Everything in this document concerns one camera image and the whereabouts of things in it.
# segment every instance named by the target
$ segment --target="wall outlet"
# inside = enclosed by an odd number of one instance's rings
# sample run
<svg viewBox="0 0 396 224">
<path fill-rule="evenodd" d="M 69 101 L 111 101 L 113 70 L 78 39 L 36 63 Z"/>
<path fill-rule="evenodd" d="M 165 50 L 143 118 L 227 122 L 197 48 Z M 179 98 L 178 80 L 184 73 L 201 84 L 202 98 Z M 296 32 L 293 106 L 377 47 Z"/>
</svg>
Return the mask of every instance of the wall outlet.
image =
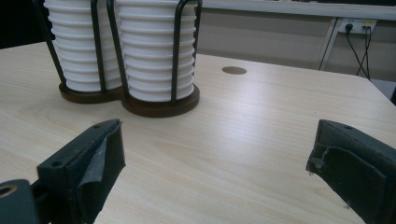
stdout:
<svg viewBox="0 0 396 224">
<path fill-rule="evenodd" d="M 339 32 L 346 33 L 347 32 L 346 25 L 350 23 L 353 25 L 353 28 L 350 31 L 351 34 L 365 35 L 366 31 L 364 27 L 371 27 L 371 31 L 373 31 L 376 24 L 376 20 L 343 18 L 343 22 L 341 22 Z"/>
</svg>

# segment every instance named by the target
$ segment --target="power cord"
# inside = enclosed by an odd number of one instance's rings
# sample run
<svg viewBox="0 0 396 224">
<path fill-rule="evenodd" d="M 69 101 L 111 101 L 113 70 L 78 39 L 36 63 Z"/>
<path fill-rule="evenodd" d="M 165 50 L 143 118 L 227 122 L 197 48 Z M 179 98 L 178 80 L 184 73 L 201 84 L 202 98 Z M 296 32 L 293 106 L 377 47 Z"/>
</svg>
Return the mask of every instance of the power cord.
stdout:
<svg viewBox="0 0 396 224">
<path fill-rule="evenodd" d="M 352 28 L 353 28 L 353 25 L 351 23 L 346 25 L 346 40 L 347 40 L 349 46 L 352 48 L 352 51 L 355 54 L 356 60 L 358 61 L 358 64 L 359 64 L 359 70 L 358 70 L 356 75 L 358 75 L 359 72 L 362 71 L 363 74 L 367 77 L 367 79 L 371 80 L 370 70 L 369 70 L 369 54 L 368 54 L 368 49 L 370 47 L 371 36 L 372 36 L 371 27 L 370 26 L 363 27 L 364 30 L 365 30 L 365 46 L 364 46 L 365 47 L 365 52 L 364 52 L 362 60 L 359 59 L 358 54 L 356 53 L 356 50 L 355 50 L 355 48 L 353 48 L 352 43 L 351 43 L 351 41 L 349 39 L 349 34 L 350 34 L 350 31 L 352 30 Z M 366 69 L 367 69 L 367 71 L 363 67 L 364 59 L 366 60 Z"/>
</svg>

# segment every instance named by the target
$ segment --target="table surface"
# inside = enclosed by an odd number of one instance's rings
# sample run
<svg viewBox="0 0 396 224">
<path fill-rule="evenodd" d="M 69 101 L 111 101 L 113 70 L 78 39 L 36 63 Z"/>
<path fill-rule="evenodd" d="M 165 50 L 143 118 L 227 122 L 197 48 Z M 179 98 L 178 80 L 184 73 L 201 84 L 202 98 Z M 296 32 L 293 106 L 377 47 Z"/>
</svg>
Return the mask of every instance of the table surface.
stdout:
<svg viewBox="0 0 396 224">
<path fill-rule="evenodd" d="M 59 82 L 44 43 L 0 50 L 0 182 L 33 183 L 59 148 L 121 119 L 127 166 L 96 223 L 362 223 L 305 170 L 318 120 L 396 147 L 396 108 L 361 77 L 198 55 L 200 104 L 167 119 L 67 102 Z"/>
</svg>

